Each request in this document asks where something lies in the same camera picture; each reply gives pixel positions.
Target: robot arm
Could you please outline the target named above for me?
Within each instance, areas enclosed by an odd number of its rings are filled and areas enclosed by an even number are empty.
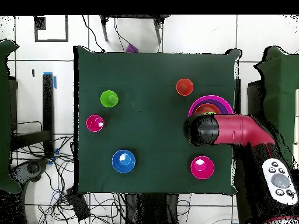
[[[196,146],[246,147],[245,157],[252,162],[244,162],[244,178],[253,223],[299,224],[298,189],[293,180],[298,172],[286,165],[274,138],[258,120],[239,114],[193,115],[185,121],[184,132]]]

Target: purple cup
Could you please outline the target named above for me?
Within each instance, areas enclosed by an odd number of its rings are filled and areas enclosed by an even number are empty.
[[[193,115],[193,113],[196,111],[198,106],[200,106],[201,104],[204,104],[204,103],[215,104],[215,106],[220,110],[221,114],[223,114],[223,113],[233,114],[234,113],[230,104],[226,100],[221,98],[220,96],[206,95],[206,96],[203,96],[203,97],[197,99],[192,104],[191,108],[189,109],[188,116]]]
[[[91,115],[86,121],[87,129],[92,132],[100,131],[104,126],[104,119],[98,115]]]

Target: purple object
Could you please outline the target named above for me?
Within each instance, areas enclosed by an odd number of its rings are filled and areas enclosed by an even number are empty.
[[[129,44],[127,49],[126,49],[126,53],[137,53],[138,49],[136,47],[134,47],[132,44]]]
[[[214,173],[214,163],[207,156],[198,156],[191,162],[191,173],[199,180],[206,180]]]
[[[91,115],[86,121],[87,129],[92,132],[100,131],[104,126],[104,119],[98,115]]]
[[[226,114],[233,114],[234,113],[231,106],[230,106],[230,104],[226,100],[221,98],[220,96],[206,95],[206,96],[203,96],[203,97],[197,99],[192,104],[192,106],[189,110],[189,113],[188,113],[188,117],[191,116],[193,114],[193,112],[196,111],[198,106],[200,106],[203,103],[215,104],[215,106],[220,110],[221,114],[222,114],[222,112],[225,112]]]

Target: blue cup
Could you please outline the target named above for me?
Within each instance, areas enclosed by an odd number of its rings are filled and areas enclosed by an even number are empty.
[[[112,166],[119,173],[128,173],[135,166],[135,157],[130,151],[121,149],[113,155]]]

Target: dark green table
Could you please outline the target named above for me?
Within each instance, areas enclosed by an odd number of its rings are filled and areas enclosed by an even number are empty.
[[[191,146],[183,134],[183,122],[192,103],[204,95],[221,96],[233,106],[239,50],[226,55],[127,54],[77,47],[74,53],[79,73],[80,193],[236,192],[231,186],[231,147]],[[194,84],[189,96],[176,91],[181,78]],[[101,105],[105,90],[117,93],[117,106]],[[92,114],[105,120],[96,133],[86,128]],[[121,174],[112,167],[112,156],[119,149],[135,155],[130,173]],[[198,180],[190,172],[191,161],[203,155],[215,165],[208,180]]]

